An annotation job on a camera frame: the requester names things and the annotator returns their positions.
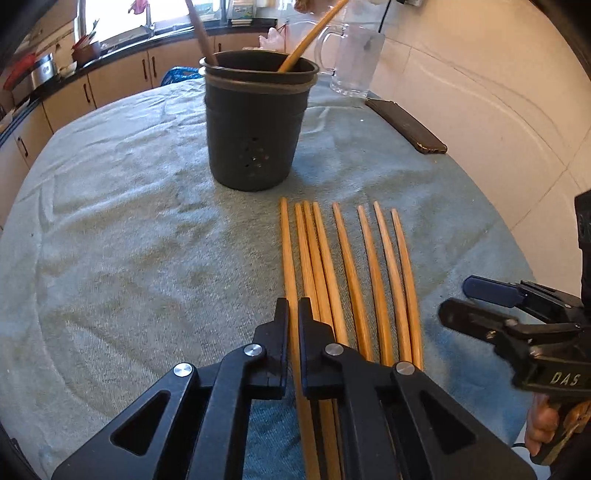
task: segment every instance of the blue plastic bag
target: blue plastic bag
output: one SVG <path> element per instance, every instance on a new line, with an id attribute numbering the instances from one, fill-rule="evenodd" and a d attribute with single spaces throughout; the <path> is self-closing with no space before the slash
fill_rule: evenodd
<path id="1" fill-rule="evenodd" d="M 179 83 L 184 82 L 185 80 L 200 78 L 203 78 L 203 76 L 199 75 L 199 69 L 194 67 L 173 67 L 168 72 L 166 72 L 166 75 L 164 75 L 160 86 L 163 87 L 164 85 L 169 85 L 170 83 Z"/>

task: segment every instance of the pivot bolt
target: pivot bolt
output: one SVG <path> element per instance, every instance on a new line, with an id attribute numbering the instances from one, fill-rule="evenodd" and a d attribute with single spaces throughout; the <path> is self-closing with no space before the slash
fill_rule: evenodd
<path id="1" fill-rule="evenodd" d="M 262 353 L 262 347 L 258 343 L 251 343 L 244 347 L 244 353 L 248 356 L 259 356 Z"/>
<path id="2" fill-rule="evenodd" d="M 177 377 L 186 377 L 193 371 L 193 367 L 190 364 L 178 364 L 174 367 L 173 372 Z"/>
<path id="3" fill-rule="evenodd" d="M 398 362 L 396 364 L 396 371 L 400 375 L 412 375 L 414 373 L 414 365 L 410 362 Z"/>
<path id="4" fill-rule="evenodd" d="M 330 356 L 339 356 L 345 351 L 345 349 L 338 343 L 329 343 L 324 347 L 324 351 Z"/>

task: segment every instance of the black countertop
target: black countertop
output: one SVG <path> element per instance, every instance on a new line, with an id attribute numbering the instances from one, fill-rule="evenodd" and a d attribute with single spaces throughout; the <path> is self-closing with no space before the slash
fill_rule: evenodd
<path id="1" fill-rule="evenodd" d="M 220 26 L 218 22 L 212 23 L 213 25 L 207 25 L 206 23 L 207 33 L 210 37 L 213 37 L 214 35 L 228 35 L 235 33 L 267 33 L 269 28 L 276 26 L 277 20 L 274 18 L 255 18 L 251 25 L 240 27 L 231 27 L 229 25 Z M 193 27 L 156 35 L 155 37 L 141 40 L 131 45 L 118 48 L 113 52 L 107 53 L 100 58 L 91 61 L 81 69 L 77 69 L 72 75 L 65 79 L 54 77 L 52 80 L 45 82 L 45 84 L 43 84 L 33 93 L 29 104 L 12 119 L 12 122 L 7 127 L 7 129 L 0 134 L 0 147 L 29 113 L 38 107 L 44 99 L 50 97 L 58 90 L 64 88 L 66 85 L 75 82 L 77 79 L 87 75 L 93 70 L 100 69 L 109 63 L 120 60 L 129 55 L 133 55 L 134 53 L 145 51 L 149 48 L 156 48 L 168 43 L 188 40 L 189 38 L 194 38 Z"/>

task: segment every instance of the wall tile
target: wall tile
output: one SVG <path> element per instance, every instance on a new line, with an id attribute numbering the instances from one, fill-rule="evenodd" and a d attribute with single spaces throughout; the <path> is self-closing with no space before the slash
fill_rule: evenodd
<path id="1" fill-rule="evenodd" d="M 410 47 L 386 38 L 370 90 L 385 100 L 396 98 L 409 55 Z"/>
<path id="2" fill-rule="evenodd" d="M 581 192 L 591 189 L 591 129 L 569 165 L 569 172 L 579 185 Z"/>
<path id="3" fill-rule="evenodd" d="M 511 108 L 422 52 L 411 50 L 397 89 L 387 99 L 397 101 L 448 146 L 509 228 L 564 171 L 548 145 Z"/>
<path id="4" fill-rule="evenodd" d="M 383 29 L 482 84 L 568 165 L 591 126 L 591 82 L 550 20 L 528 0 L 393 2 Z"/>
<path id="5" fill-rule="evenodd" d="M 574 197 L 579 187 L 565 172 L 542 201 L 512 230 L 536 280 L 580 295 L 581 252 Z"/>

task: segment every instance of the chopstick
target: chopstick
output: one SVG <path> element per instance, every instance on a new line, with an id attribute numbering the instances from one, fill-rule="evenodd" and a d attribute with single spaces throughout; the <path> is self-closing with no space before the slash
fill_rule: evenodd
<path id="1" fill-rule="evenodd" d="M 304 278 L 304 295 L 310 298 L 314 320 L 320 320 L 318 300 L 316 299 L 316 286 L 314 285 L 314 273 L 312 272 L 308 238 L 306 237 L 306 225 L 304 224 L 304 213 L 299 203 L 295 204 L 295 222 L 297 239 L 300 246 L 301 275 Z"/>
<path id="2" fill-rule="evenodd" d="M 305 275 L 304 288 L 306 284 L 309 287 L 312 285 L 316 286 L 315 296 L 319 301 L 320 318 L 323 323 L 328 323 L 328 325 L 332 326 L 329 297 L 326 291 L 326 282 L 322 270 L 322 260 L 320 258 L 318 243 L 316 242 L 316 234 L 314 233 L 314 223 L 310 212 L 310 204 L 309 202 L 304 201 L 303 223 L 301 209 L 298 207 L 299 204 L 295 206 L 295 219 L 296 223 L 298 223 L 297 227 L 300 245 L 306 243 L 307 234 L 307 245 L 303 249 L 300 249 L 302 274 Z M 340 457 L 336 428 L 336 422 L 338 421 L 336 402 L 331 400 L 320 400 L 318 402 L 318 407 L 320 410 L 320 427 L 322 428 L 322 439 L 324 444 L 324 455 L 326 456 L 328 478 L 329 480 L 340 480 Z"/>
<path id="3" fill-rule="evenodd" d="M 339 234 L 340 250 L 345 265 L 349 297 L 351 298 L 351 310 L 353 311 L 355 332 L 357 333 L 357 346 L 359 348 L 359 353 L 361 353 L 366 360 L 373 362 L 374 351 L 371 346 L 371 337 L 369 336 L 368 316 L 365 311 L 365 302 L 363 301 L 363 294 L 361 293 L 361 285 L 359 284 L 359 277 L 357 275 L 357 269 L 355 268 L 353 252 L 349 245 L 349 238 L 347 237 L 347 230 L 345 228 L 343 216 L 340 213 L 339 204 L 335 202 L 332 207 L 335 216 L 336 230 Z"/>
<path id="4" fill-rule="evenodd" d="M 384 254 L 386 255 L 386 264 L 388 266 L 388 276 L 390 278 L 390 289 L 392 290 L 392 301 L 394 303 L 394 313 L 396 320 L 396 334 L 398 336 L 398 359 L 405 362 L 413 361 L 413 351 L 411 349 L 410 333 L 408 330 L 408 317 L 406 311 L 406 300 L 402 291 L 402 282 L 398 273 L 398 264 L 394 256 L 394 249 L 390 241 L 386 221 L 382 215 L 382 209 L 378 202 L 374 202 L 375 216 L 378 219 L 379 233 L 382 236 L 384 245 Z"/>
<path id="5" fill-rule="evenodd" d="M 304 54 L 306 49 L 310 46 L 310 44 L 316 39 L 316 37 L 320 34 L 322 29 L 329 24 L 329 22 L 336 16 L 337 13 L 349 2 L 349 0 L 339 0 L 336 5 L 331 9 L 328 10 L 324 16 L 318 21 L 318 23 L 310 30 L 310 32 L 298 43 L 297 47 L 291 52 L 288 57 L 283 61 L 279 70 L 280 73 L 289 72 L 300 57 Z"/>
<path id="6" fill-rule="evenodd" d="M 207 32 L 205 31 L 205 27 L 203 26 L 203 22 L 201 22 L 201 18 L 199 17 L 197 10 L 195 10 L 193 0 L 185 0 L 185 3 L 189 9 L 189 18 L 193 24 L 193 29 L 195 30 L 195 36 L 199 42 L 201 52 L 205 56 L 205 61 L 208 63 L 208 65 L 217 67 L 219 64 L 209 44 L 209 38 L 207 36 Z"/>
<path id="7" fill-rule="evenodd" d="M 316 232 L 314 230 L 314 220 L 310 210 L 310 202 L 304 201 L 304 219 L 306 220 L 306 231 L 308 234 L 308 247 L 310 248 L 310 258 L 312 260 L 312 271 L 314 272 L 314 284 L 316 285 L 316 298 L 318 299 L 318 310 L 322 323 L 330 325 L 334 330 L 332 313 L 330 311 L 329 294 L 326 290 L 326 280 L 322 269 L 322 259 L 320 250 L 316 241 Z"/>
<path id="8" fill-rule="evenodd" d="M 290 356 L 291 370 L 294 376 L 295 407 L 300 425 L 301 447 L 304 456 L 304 468 L 307 480 L 320 480 L 320 467 L 316 450 L 316 438 L 312 424 L 310 402 L 304 397 L 301 389 L 300 371 L 300 338 L 297 315 L 296 271 L 294 268 L 293 250 L 291 248 L 290 219 L 287 199 L 280 202 L 281 244 L 283 255 L 283 276 L 285 296 L 290 305 Z"/>
<path id="9" fill-rule="evenodd" d="M 330 254 L 329 241 L 326 238 L 324 222 L 322 221 L 322 212 L 318 202 L 312 204 L 314 220 L 316 221 L 316 231 L 318 233 L 318 243 L 320 244 L 320 255 L 322 257 L 322 266 L 324 267 L 324 277 L 328 289 L 330 310 L 332 312 L 335 338 L 338 343 L 349 346 L 349 336 L 347 335 L 347 326 L 343 317 L 343 306 L 340 302 L 339 284 L 336 281 L 335 266 Z"/>
<path id="10" fill-rule="evenodd" d="M 421 338 L 421 319 L 418 309 L 417 292 L 414 286 L 413 268 L 408 255 L 408 248 L 402 231 L 402 224 L 396 209 L 392 209 L 392 221 L 394 222 L 394 231 L 398 242 L 398 251 L 400 252 L 400 264 L 402 266 L 402 277 L 404 279 L 404 290 L 406 292 L 408 324 L 410 327 L 410 340 L 413 349 L 413 363 L 423 369 L 423 340 Z"/>
<path id="11" fill-rule="evenodd" d="M 390 332 L 390 320 L 388 318 L 388 306 L 386 304 L 386 294 L 384 293 L 384 282 L 379 270 L 378 256 L 375 252 L 374 239 L 369 228 L 365 209 L 359 205 L 357 207 L 361 230 L 365 241 L 365 250 L 368 256 L 369 274 L 371 276 L 371 286 L 374 292 L 375 317 L 378 324 L 379 353 L 382 365 L 391 367 L 394 364 L 394 350 L 392 348 L 392 333 Z"/>

